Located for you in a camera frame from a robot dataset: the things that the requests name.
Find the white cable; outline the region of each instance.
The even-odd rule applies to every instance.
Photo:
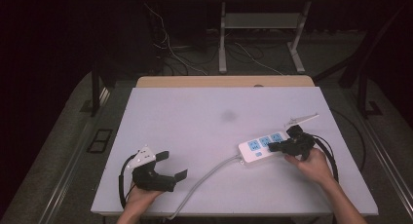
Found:
[[[185,63],[179,56],[177,56],[174,52],[173,52],[173,49],[170,47],[170,39],[169,39],[169,35],[167,35],[167,42],[168,42],[168,48],[169,48],[169,50],[170,50],[170,53],[176,58],[176,59],[178,59],[180,62],[182,62],[185,66],[187,66],[187,67],[189,67],[189,68],[191,68],[191,69],[193,69],[193,70],[195,70],[195,71],[198,71],[198,72],[202,72],[202,73],[204,73],[204,75],[207,75],[203,70],[200,70],[200,69],[197,69],[197,68],[195,68],[195,67],[193,67],[193,66],[191,66],[191,65],[188,65],[187,63]]]
[[[267,65],[264,65],[264,64],[262,64],[261,62],[257,61],[242,45],[240,45],[240,44],[238,44],[238,43],[235,43],[235,44],[236,44],[237,46],[241,47],[241,49],[243,49],[243,50],[246,52],[246,54],[249,56],[249,58],[251,58],[251,59],[252,59],[255,63],[257,63],[258,65],[261,65],[261,66],[266,67],[266,68],[268,68],[268,69],[270,69],[270,70],[273,70],[273,71],[279,73],[280,75],[284,75],[284,74],[280,73],[280,71],[278,71],[278,70],[276,70],[276,69],[274,69],[274,68],[272,68],[272,67],[269,67],[269,66],[267,66]]]
[[[170,53],[171,53],[176,59],[178,59],[180,62],[182,62],[182,64],[184,64],[185,66],[187,66],[187,67],[189,67],[189,68],[191,68],[191,69],[193,69],[193,70],[195,70],[195,71],[202,72],[204,75],[207,75],[203,70],[197,69],[197,68],[195,68],[195,67],[193,67],[193,66],[185,63],[179,56],[177,56],[177,55],[173,52],[173,49],[172,49],[172,47],[170,46],[169,35],[168,35],[167,31],[165,30],[164,19],[163,19],[161,16],[159,16],[156,12],[154,12],[146,3],[144,4],[144,6],[145,6],[151,13],[153,13],[155,16],[157,16],[157,17],[161,20],[162,29],[163,29],[164,32],[165,32],[165,39],[164,39],[164,41],[162,41],[161,43],[164,43],[165,41],[167,41],[167,43],[168,43],[168,48],[169,48],[169,50],[170,50]],[[162,48],[162,47],[160,47],[160,46],[158,46],[158,45],[156,45],[156,44],[154,44],[154,46],[156,46],[156,47],[158,47],[158,48],[160,48],[160,49],[165,49],[165,48]]]
[[[237,156],[233,156],[233,157],[225,160],[224,162],[220,163],[218,166],[216,166],[210,172],[208,172],[203,178],[200,179],[200,181],[197,182],[197,184],[195,184],[194,187],[192,187],[191,191],[189,191],[188,195],[186,195],[185,199],[182,201],[181,205],[178,207],[176,212],[171,217],[167,217],[167,219],[172,220],[179,213],[179,211],[185,206],[185,204],[188,202],[189,198],[194,194],[195,190],[197,190],[197,188],[201,184],[203,184],[205,182],[205,180],[207,180],[211,175],[213,175],[218,169],[222,168],[227,163],[229,163],[229,162],[231,162],[235,159],[240,159],[240,158],[241,158],[240,154],[237,155]]]

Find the power cord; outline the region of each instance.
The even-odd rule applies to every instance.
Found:
[[[169,67],[172,71],[172,75],[174,75],[174,72],[173,71],[176,71],[179,75],[181,75],[181,76],[188,76],[189,75],[189,70],[188,70],[188,67],[186,66],[186,65],[184,65],[184,64],[182,64],[178,59],[176,59],[175,57],[169,57],[169,59],[172,59],[172,60],[176,60],[176,61],[178,61],[179,63],[170,63],[170,62],[166,62],[166,61],[164,61],[164,64],[167,66],[167,67]],[[183,69],[185,70],[184,72],[182,72],[182,71],[180,71],[180,67],[183,67]]]
[[[144,6],[145,6],[153,15],[155,15],[156,17],[158,17],[158,18],[160,19],[162,30],[163,30],[164,33],[165,33],[165,39],[164,39],[161,43],[166,43],[166,45],[163,47],[162,45],[154,44],[154,46],[155,46],[155,47],[158,47],[158,48],[160,48],[160,49],[169,49],[170,54],[173,55],[176,59],[178,59],[178,60],[179,60],[182,64],[184,64],[186,67],[188,67],[188,68],[190,68],[190,69],[192,69],[192,70],[194,70],[194,71],[201,72],[201,73],[203,73],[204,75],[207,76],[207,75],[208,75],[207,71],[204,71],[203,69],[195,68],[194,66],[192,66],[192,65],[188,64],[187,62],[183,61],[183,59],[181,59],[179,56],[177,56],[177,55],[175,54],[175,52],[173,51],[173,49],[172,49],[172,47],[171,47],[171,45],[170,45],[169,35],[168,35],[167,31],[165,30],[164,19],[163,19],[158,13],[156,13],[154,10],[152,10],[146,3],[144,4]]]
[[[358,134],[358,137],[359,137],[360,140],[361,140],[361,146],[362,146],[362,159],[361,159],[361,164],[360,164],[360,166],[359,166],[359,168],[358,168],[358,170],[359,170],[360,172],[362,172],[362,171],[364,170],[365,160],[366,160],[366,157],[367,157],[367,149],[366,149],[365,142],[364,142],[364,138],[362,137],[361,131],[360,131],[360,130],[358,129],[358,127],[357,127],[349,118],[347,118],[345,115],[343,115],[342,113],[338,112],[338,111],[335,110],[335,109],[330,108],[330,110],[331,110],[332,112],[340,115],[343,119],[345,119],[345,120],[346,120],[351,126],[353,126],[353,128],[356,130],[356,132],[357,132],[357,134]]]
[[[251,58],[251,60],[253,60],[253,61],[254,61],[255,63],[257,63],[258,65],[263,66],[263,67],[265,67],[265,68],[268,68],[268,69],[270,69],[270,70],[272,70],[272,71],[275,71],[275,72],[279,73],[280,75],[284,75],[284,74],[282,74],[280,71],[278,71],[278,70],[276,70],[276,69],[274,69],[274,68],[272,68],[272,67],[270,67],[270,66],[267,66],[267,65],[265,65],[265,64],[257,61],[257,60],[255,59],[255,57],[252,56],[252,55],[249,53],[249,51],[247,51],[247,50],[246,50],[242,45],[240,45],[239,43],[235,43],[235,44],[236,44],[237,46],[241,47],[241,49],[243,49],[243,51],[245,51],[245,53]]]
[[[186,203],[188,202],[189,198],[191,198],[191,196],[194,194],[194,192],[198,189],[198,187],[203,184],[211,175],[213,175],[217,170],[219,170],[220,168],[222,168],[223,166],[225,166],[226,164],[230,163],[231,161],[235,160],[235,159],[240,159],[241,155],[236,155],[233,156],[225,161],[223,161],[222,163],[220,163],[218,166],[216,166],[215,168],[213,168],[210,172],[208,172],[206,175],[204,175],[203,178],[201,178],[195,185],[194,187],[192,187],[191,191],[189,191],[188,195],[186,195],[185,199],[182,201],[182,203],[180,204],[180,206],[178,207],[178,209],[176,210],[176,212],[170,216],[167,217],[168,220],[172,220],[178,213],[179,211],[186,205]]]
[[[180,56],[180,55],[178,55],[178,54],[176,54],[176,55],[179,56],[179,57],[181,57],[182,59],[188,61],[189,63],[191,63],[191,64],[193,64],[193,65],[208,64],[208,63],[211,63],[211,62],[213,61],[213,59],[216,57],[216,55],[218,54],[218,47],[217,47],[216,45],[213,45],[213,46],[215,47],[215,50],[214,50],[211,58],[209,58],[209,59],[207,59],[207,60],[204,60],[204,61],[194,62],[194,61],[191,61],[191,60],[189,60],[188,58],[186,58],[186,57],[184,57],[184,56]]]
[[[327,157],[328,161],[329,161],[330,164],[331,164],[331,169],[332,169],[332,172],[333,172],[333,177],[334,177],[334,179],[335,179],[337,182],[339,182],[337,164],[336,164],[336,162],[335,162],[334,153],[333,153],[333,150],[331,149],[330,144],[329,144],[325,139],[323,139],[323,138],[321,138],[321,137],[319,137],[319,136],[317,136],[317,135],[314,135],[314,134],[310,134],[310,135],[313,137],[314,142],[315,142],[315,143],[321,148],[321,150],[324,152],[325,156]],[[329,147],[329,150],[327,150],[327,147],[325,147],[325,145],[320,141],[320,139],[327,144],[327,146]],[[315,223],[315,222],[318,221],[318,220],[319,220],[319,217],[316,218],[316,219],[314,219],[311,223]],[[333,214],[333,218],[332,218],[331,223],[332,223],[332,224],[337,224],[337,219],[336,219],[336,216],[335,216],[334,214]]]
[[[131,189],[128,191],[128,194],[125,196],[125,193],[124,193],[124,171],[125,171],[125,167],[127,166],[128,162],[136,156],[136,154],[133,154],[133,155],[131,155],[130,157],[127,158],[127,160],[124,162],[124,165],[122,166],[121,173],[118,176],[119,199],[121,200],[122,208],[125,208],[125,205],[127,204],[128,195],[131,192],[131,189],[133,188],[133,186],[132,186]]]

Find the black cable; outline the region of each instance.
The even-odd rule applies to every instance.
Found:
[[[182,63],[182,61],[180,61],[178,58],[173,57],[173,56],[169,56],[168,58],[179,62],[178,64],[182,65],[183,68],[185,69],[185,73],[182,73],[180,70],[178,70],[177,68],[175,68],[171,64],[169,64],[169,66],[172,69],[174,69],[177,73],[179,73],[179,75],[182,75],[182,76],[188,76],[189,75],[189,69],[188,69],[188,66],[185,63]]]
[[[204,67],[201,66],[201,65],[186,64],[186,63],[185,63],[183,60],[181,60],[181,59],[179,58],[179,56],[177,56],[174,52],[171,52],[168,58],[174,59],[174,60],[176,60],[176,61],[179,61],[179,63],[181,63],[181,64],[185,67],[187,75],[189,75],[189,69],[188,69],[188,68],[191,68],[192,70],[195,70],[195,71],[198,71],[198,72],[202,72],[202,73],[204,73],[205,75],[209,75],[209,70],[208,70],[208,69],[204,68]]]
[[[125,198],[127,199],[131,190],[136,186],[136,184],[133,183],[133,186],[130,188],[130,190],[128,191],[128,193],[125,195]]]
[[[175,75],[175,74],[174,74],[174,71],[176,71],[176,72],[178,73],[178,75],[181,75],[181,76],[188,76],[188,75],[189,75],[189,74],[188,74],[188,68],[187,68],[184,64],[182,64],[182,63],[169,64],[169,63],[167,63],[167,62],[164,62],[164,65],[167,66],[167,67],[170,69],[170,71],[172,72],[172,76]],[[183,73],[183,72],[180,71],[178,68],[176,68],[175,65],[181,65],[181,66],[183,66],[183,68],[185,69],[185,73]]]
[[[324,141],[324,142],[328,145],[328,148],[330,148],[331,156],[334,158],[333,149],[331,148],[330,144],[329,144],[325,139],[323,139],[322,137],[320,137],[320,136],[318,136],[318,135],[316,135],[316,134],[310,134],[310,136],[319,138],[319,139],[321,139],[322,141]]]
[[[242,51],[241,51],[241,52],[238,52],[238,51],[232,49],[231,47],[228,47],[228,45],[235,45],[236,48],[241,48]],[[264,57],[264,52],[263,52],[261,49],[259,49],[258,47],[254,47],[254,48],[259,52],[259,54],[260,54],[259,56],[254,56],[251,52],[247,52],[247,53],[246,53],[246,52],[243,50],[243,46],[237,45],[237,43],[227,43],[226,46],[225,46],[225,49],[226,49],[226,50],[232,51],[232,52],[234,52],[235,54],[238,54],[238,55],[240,55],[240,56],[247,57],[248,60],[251,60],[251,59],[257,60],[257,59],[260,59],[260,58]]]
[[[262,45],[260,45],[260,46],[257,46],[257,45],[255,45],[255,44],[252,44],[254,47],[257,47],[257,48],[259,48],[260,50],[270,50],[270,49],[274,49],[274,48],[278,48],[278,47],[282,47],[282,46],[286,46],[286,43],[287,43],[288,41],[285,41],[285,43],[279,43],[279,44],[276,44],[276,45],[267,45],[267,46],[262,46]]]
[[[334,157],[330,154],[330,152],[328,151],[328,149],[325,147],[324,144],[322,144],[322,142],[318,139],[318,138],[314,138],[314,141],[316,142],[316,144],[321,148],[321,150],[324,152],[325,156],[327,157],[328,161],[331,164],[331,169],[333,170],[333,176],[334,179],[339,182],[338,180],[338,169],[337,169],[337,164],[335,162]]]
[[[356,126],[349,118],[347,118],[345,115],[343,115],[342,113],[338,112],[338,111],[335,110],[335,109],[330,108],[330,110],[331,110],[332,112],[340,115],[341,117],[343,117],[343,118],[344,118],[347,122],[349,122],[350,125],[352,125],[353,128],[355,128],[355,130],[357,131],[357,134],[358,134],[358,136],[359,136],[359,138],[360,138],[360,140],[361,140],[361,146],[362,146],[362,160],[361,160],[361,164],[360,164],[360,167],[359,167],[358,170],[359,170],[359,171],[363,171],[363,170],[364,170],[364,165],[365,165],[365,160],[366,160],[366,157],[367,157],[367,149],[366,149],[365,142],[364,142],[364,138],[362,137],[361,131],[360,131],[360,130],[357,128],[357,126]]]
[[[239,48],[241,48],[244,52],[247,53],[248,57],[250,57],[251,59],[261,59],[262,57],[264,57],[264,52],[257,46],[242,46],[239,43],[235,43],[236,46],[238,46]],[[259,56],[254,56],[250,51],[247,51],[246,48],[253,48],[255,50],[257,50],[259,52]]]
[[[122,166],[121,173],[118,176],[118,183],[119,183],[119,199],[121,200],[121,205],[123,208],[125,208],[125,205],[127,204],[127,199],[125,197],[124,193],[124,171],[125,167],[127,166],[128,162],[136,156],[136,154],[131,155],[130,157],[127,158],[125,161],[124,165]]]
[[[178,51],[174,51],[174,52],[175,52],[175,55],[176,55],[176,56],[179,56],[180,58],[188,61],[191,65],[203,65],[203,64],[211,63],[211,62],[213,61],[213,59],[216,57],[216,55],[217,55],[217,53],[218,53],[218,47],[216,46],[216,49],[214,50],[213,55],[212,55],[211,58],[209,58],[208,60],[205,60],[205,61],[198,61],[198,62],[191,61],[191,60],[189,60],[188,58],[186,58],[186,57],[184,57],[184,56],[180,56],[180,55],[177,54],[177,53],[181,53],[181,52],[178,52]]]
[[[170,69],[170,72],[171,72],[172,76],[174,76],[175,73],[173,71],[173,68],[169,64],[167,64],[166,62],[164,62],[164,65],[167,66]],[[165,76],[165,66],[164,66],[164,69],[162,70],[163,71],[163,73],[162,73],[163,76]]]
[[[238,62],[240,62],[240,63],[246,63],[246,64],[254,63],[254,61],[251,60],[251,57],[247,56],[245,53],[243,53],[243,54],[242,54],[242,53],[239,53],[239,52],[233,50],[231,47],[229,47],[229,46],[227,46],[227,45],[225,45],[225,52],[226,52],[226,53],[228,54],[228,56],[230,56],[233,60],[238,61]],[[235,57],[235,56],[233,55],[233,53],[239,54],[240,56],[245,56],[245,57],[248,58],[248,60],[246,60],[246,61],[240,60],[239,58]]]
[[[258,29],[258,33],[255,33],[256,30],[252,30],[250,31],[248,34],[252,34],[252,36],[254,36],[255,38],[250,39],[249,35],[248,37],[244,37],[244,41],[248,44],[248,45],[253,45],[255,46],[256,43],[260,43],[262,40],[262,37],[266,34],[268,34],[268,32],[270,30],[268,29]]]

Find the metal stand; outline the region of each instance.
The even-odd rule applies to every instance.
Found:
[[[321,72],[319,75],[313,77],[313,82],[316,83],[329,75],[336,73],[337,71],[346,68],[349,63],[354,60],[354,55],[347,57],[346,59],[340,61],[339,63],[333,65],[332,67],[326,69],[325,71]]]
[[[304,73],[304,66],[297,52],[297,45],[304,30],[311,2],[305,3],[301,13],[277,13],[277,14],[246,14],[226,13],[225,2],[221,6],[221,28],[219,45],[219,72],[227,73],[225,55],[225,28],[295,28],[295,37],[288,42],[288,50],[294,61],[298,73]]]

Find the floor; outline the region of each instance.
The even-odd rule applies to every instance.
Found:
[[[286,48],[286,42],[292,36],[291,32],[277,30],[264,35],[257,31],[230,31],[226,37],[226,75],[278,75],[279,72],[296,75]],[[298,53],[306,69],[305,74],[320,74],[351,55],[363,36],[362,32],[303,35]],[[193,50],[190,46],[174,42],[171,46],[174,55],[165,59],[164,70],[159,75],[221,75],[217,66],[217,43],[216,32],[213,31],[206,51]],[[361,118],[356,110],[357,86],[341,89],[337,85],[340,75],[341,72],[334,73],[316,85],[321,87],[359,166],[363,161],[364,142],[366,159],[361,174],[380,212],[378,216],[366,219],[369,223],[413,223],[412,215],[401,199],[403,183],[407,187],[404,190],[406,194],[413,185],[413,163],[409,158],[413,155],[412,130],[373,82],[368,84],[367,98],[377,103],[383,115],[371,116],[368,120]],[[115,88],[104,89],[101,108],[94,117],[90,112],[91,75],[79,83],[1,224],[116,222],[117,217],[104,218],[91,213],[90,209],[135,82],[119,80]],[[101,154],[86,152],[97,131],[103,129],[113,131],[106,150]],[[383,160],[386,153],[396,171]],[[395,181],[393,177],[398,174],[402,180]],[[293,217],[293,220],[295,223],[329,223],[330,217],[322,217],[316,222],[314,217]]]

